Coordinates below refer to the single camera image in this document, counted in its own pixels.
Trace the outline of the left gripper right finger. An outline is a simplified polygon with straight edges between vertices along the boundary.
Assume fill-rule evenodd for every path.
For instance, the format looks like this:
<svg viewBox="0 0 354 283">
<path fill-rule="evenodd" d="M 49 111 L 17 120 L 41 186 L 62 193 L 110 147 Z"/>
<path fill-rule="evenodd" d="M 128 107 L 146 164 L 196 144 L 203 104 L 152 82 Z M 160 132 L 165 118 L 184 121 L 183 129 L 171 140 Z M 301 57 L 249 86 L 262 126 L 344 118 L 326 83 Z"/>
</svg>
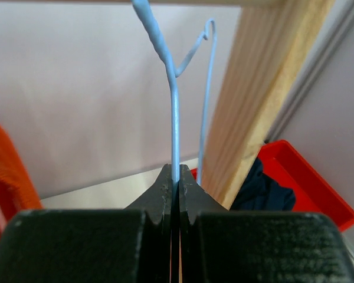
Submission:
<svg viewBox="0 0 354 283">
<path fill-rule="evenodd" d="M 354 282 L 336 225 L 320 213 L 228 211 L 180 167 L 183 282 Z"/>
</svg>

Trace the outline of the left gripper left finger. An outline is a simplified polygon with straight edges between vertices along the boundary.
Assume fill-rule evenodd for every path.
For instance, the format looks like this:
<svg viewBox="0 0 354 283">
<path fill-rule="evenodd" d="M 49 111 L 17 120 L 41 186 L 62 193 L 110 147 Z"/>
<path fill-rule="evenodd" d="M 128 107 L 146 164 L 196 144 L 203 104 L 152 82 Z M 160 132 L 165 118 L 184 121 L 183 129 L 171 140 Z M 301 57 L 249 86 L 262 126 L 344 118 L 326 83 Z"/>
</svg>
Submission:
<svg viewBox="0 0 354 283">
<path fill-rule="evenodd" d="M 124 209 L 23 210 L 0 238 L 0 282 L 168 282 L 171 168 Z"/>
</svg>

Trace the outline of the navy blue shorts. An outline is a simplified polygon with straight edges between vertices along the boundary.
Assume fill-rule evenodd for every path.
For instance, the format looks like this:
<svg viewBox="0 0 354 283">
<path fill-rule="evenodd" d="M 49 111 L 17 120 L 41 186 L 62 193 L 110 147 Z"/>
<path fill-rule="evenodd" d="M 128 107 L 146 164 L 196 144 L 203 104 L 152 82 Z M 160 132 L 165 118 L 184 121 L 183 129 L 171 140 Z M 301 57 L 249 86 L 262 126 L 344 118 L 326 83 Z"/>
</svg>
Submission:
<svg viewBox="0 0 354 283">
<path fill-rule="evenodd" d="M 291 211 L 296 203 L 292 189 L 281 186 L 264 173 L 259 158 L 255 159 L 231 210 Z"/>
</svg>

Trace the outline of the orange shorts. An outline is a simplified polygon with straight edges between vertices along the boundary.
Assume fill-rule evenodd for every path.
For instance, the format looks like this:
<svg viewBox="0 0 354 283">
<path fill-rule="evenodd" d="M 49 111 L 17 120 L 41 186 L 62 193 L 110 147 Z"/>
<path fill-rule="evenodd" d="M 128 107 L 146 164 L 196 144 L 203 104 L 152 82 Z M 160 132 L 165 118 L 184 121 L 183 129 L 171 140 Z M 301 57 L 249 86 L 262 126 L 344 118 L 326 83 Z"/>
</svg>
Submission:
<svg viewBox="0 0 354 283">
<path fill-rule="evenodd" d="M 0 207 L 7 223 L 21 210 L 42 208 L 40 198 L 26 168 L 14 144 L 1 126 Z"/>
</svg>

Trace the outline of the light blue wire hanger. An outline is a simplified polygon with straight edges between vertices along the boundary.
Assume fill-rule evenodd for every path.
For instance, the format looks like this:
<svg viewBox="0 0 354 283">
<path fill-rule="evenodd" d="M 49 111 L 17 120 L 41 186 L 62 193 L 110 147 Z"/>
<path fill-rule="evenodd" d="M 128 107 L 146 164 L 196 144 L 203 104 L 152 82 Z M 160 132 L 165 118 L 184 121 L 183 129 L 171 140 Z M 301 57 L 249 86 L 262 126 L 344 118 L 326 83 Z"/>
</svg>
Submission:
<svg viewBox="0 0 354 283">
<path fill-rule="evenodd" d="M 199 141 L 199 164 L 198 169 L 202 169 L 202 158 L 205 144 L 205 128 L 207 124 L 207 112 L 209 102 L 209 92 L 211 88 L 212 69 L 217 47 L 217 29 L 214 19 L 209 19 L 205 23 L 203 31 L 198 36 L 191 50 L 187 53 L 181 64 L 177 67 L 174 64 L 172 55 L 168 49 L 164 36 L 155 19 L 150 4 L 148 1 L 132 1 L 133 8 L 144 26 L 149 39 L 163 62 L 168 79 L 169 89 L 171 92 L 171 129 L 172 129 L 172 184 L 176 189 L 180 179 L 179 164 L 180 164 L 180 126 L 179 126 L 179 90 L 176 79 L 185 71 L 191 59 L 197 52 L 203 40 L 212 40 L 211 54 L 209 58 L 208 72 L 206 78 L 204 106 L 202 110 L 201 132 Z"/>
</svg>

